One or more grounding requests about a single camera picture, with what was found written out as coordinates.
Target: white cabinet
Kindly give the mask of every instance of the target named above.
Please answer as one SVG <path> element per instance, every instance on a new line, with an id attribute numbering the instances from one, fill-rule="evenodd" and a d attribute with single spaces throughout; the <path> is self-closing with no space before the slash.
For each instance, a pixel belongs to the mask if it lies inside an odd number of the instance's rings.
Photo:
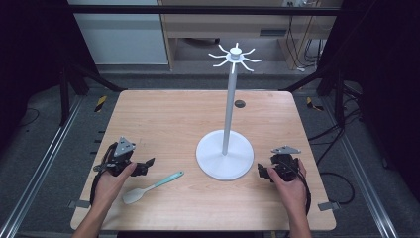
<path id="1" fill-rule="evenodd" d="M 156 0 L 68 0 L 70 5 L 157 5 Z M 74 14 L 96 64 L 168 64 L 159 14 Z"/>

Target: round white base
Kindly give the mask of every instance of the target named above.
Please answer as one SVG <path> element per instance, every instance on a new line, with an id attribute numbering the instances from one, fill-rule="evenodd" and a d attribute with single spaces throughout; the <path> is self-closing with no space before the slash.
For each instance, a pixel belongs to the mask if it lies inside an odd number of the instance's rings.
<path id="1" fill-rule="evenodd" d="M 223 134 L 224 130 L 213 131 L 200 140 L 196 151 L 197 162 L 214 179 L 237 179 L 253 165 L 254 150 L 247 138 L 231 131 L 228 153 L 224 156 Z"/>

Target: gray floor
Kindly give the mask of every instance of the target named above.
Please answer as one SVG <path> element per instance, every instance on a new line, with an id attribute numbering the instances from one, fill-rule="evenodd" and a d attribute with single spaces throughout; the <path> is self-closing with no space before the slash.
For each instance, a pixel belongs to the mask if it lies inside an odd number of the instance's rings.
<path id="1" fill-rule="evenodd" d="M 247 62 L 255 72 L 241 70 L 238 76 L 238 89 L 278 90 L 303 78 L 314 70 L 308 67 L 305 72 L 287 69 L 284 57 L 276 40 L 241 40 L 222 39 L 225 49 L 239 42 L 244 52 L 252 48 L 256 51 L 250 59 L 263 59 L 260 64 Z M 122 74 L 116 67 L 104 69 L 103 76 L 120 86 L 128 88 L 170 88 L 170 89 L 226 89 L 227 66 L 213 67 L 220 61 L 209 59 L 207 53 L 221 55 L 219 48 L 208 41 L 180 41 L 173 70 L 153 65 L 129 68 Z M 33 200 L 25 203 L 25 216 L 18 220 L 17 237 L 68 237 L 72 232 L 69 222 L 73 210 L 68 208 L 70 200 L 77 200 L 99 148 L 99 142 L 106 130 L 118 93 L 112 92 L 90 79 L 91 89 L 86 96 L 71 96 L 80 107 L 68 134 L 58 148 L 51 167 Z M 331 117 L 333 95 L 319 97 L 315 93 L 318 81 L 305 85 L 293 92 L 308 138 L 327 130 L 335 124 Z M 100 113 L 94 112 L 98 98 L 107 96 Z M 308 108 L 307 97 L 313 104 L 323 106 L 324 111 Z M 351 100 L 346 113 L 358 109 Z M 60 120 L 59 90 L 53 87 L 34 95 L 28 105 L 27 115 L 22 120 L 25 126 L 16 129 L 13 143 L 2 152 L 0 160 L 0 224 L 10 218 L 14 209 L 18 209 L 19 199 L 25 193 L 33 174 L 37 172 L 49 144 L 57 132 Z M 379 152 L 372 141 L 368 129 L 360 115 L 349 118 L 345 135 L 331 148 L 319 165 L 320 172 L 337 173 L 347 178 L 355 187 L 355 198 L 335 210 L 337 227 L 332 231 L 314 232 L 314 237 L 420 237 L 420 205 L 405 186 L 396 171 L 386 170 L 381 164 Z M 320 139 L 311 141 L 311 148 L 318 160 L 325 152 L 328 143 L 334 140 L 337 131 Z M 373 195 L 377 195 L 379 209 L 371 202 L 371 194 L 366 194 L 365 184 L 360 182 L 358 171 L 354 170 L 352 160 L 361 163 L 366 173 Z M 344 201 L 351 197 L 349 186 L 339 178 L 322 176 L 327 194 L 331 199 Z M 387 216 L 390 227 L 396 234 L 384 234 L 380 227 Z M 104 232 L 112 236 L 115 232 Z M 282 237 L 283 231 L 276 231 L 276 237 Z M 266 231 L 264 237 L 270 237 Z"/>

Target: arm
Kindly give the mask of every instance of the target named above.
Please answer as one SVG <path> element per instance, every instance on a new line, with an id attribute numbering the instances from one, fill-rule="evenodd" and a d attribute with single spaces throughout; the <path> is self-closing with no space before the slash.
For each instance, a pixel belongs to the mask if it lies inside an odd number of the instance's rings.
<path id="1" fill-rule="evenodd" d="M 96 195 L 89 212 L 77 227 L 72 238 L 98 237 L 102 223 L 111 208 L 112 202 L 117 198 L 124 181 L 136 168 L 136 163 L 131 163 L 117 176 L 104 172 L 96 186 Z"/>
<path id="2" fill-rule="evenodd" d="M 299 168 L 306 177 L 306 170 L 299 160 Z M 303 182 L 296 178 L 293 181 L 284 181 L 273 168 L 268 168 L 268 174 L 274 181 L 289 218 L 290 237 L 312 237 L 306 217 L 306 188 Z"/>

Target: white pole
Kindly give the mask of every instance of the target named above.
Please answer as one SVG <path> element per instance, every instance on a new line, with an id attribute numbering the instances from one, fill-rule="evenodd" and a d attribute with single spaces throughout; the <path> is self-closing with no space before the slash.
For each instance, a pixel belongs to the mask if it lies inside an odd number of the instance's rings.
<path id="1" fill-rule="evenodd" d="M 225 115 L 225 131 L 223 134 L 223 150 L 222 154 L 226 156 L 228 154 L 229 147 L 229 136 L 231 134 L 231 124 L 232 124 L 232 111 L 234 108 L 235 100 L 235 89 L 237 82 L 238 70 L 234 63 L 231 64 L 231 69 L 229 70 L 229 84 L 228 84 L 228 98 L 226 102 L 226 115 Z"/>

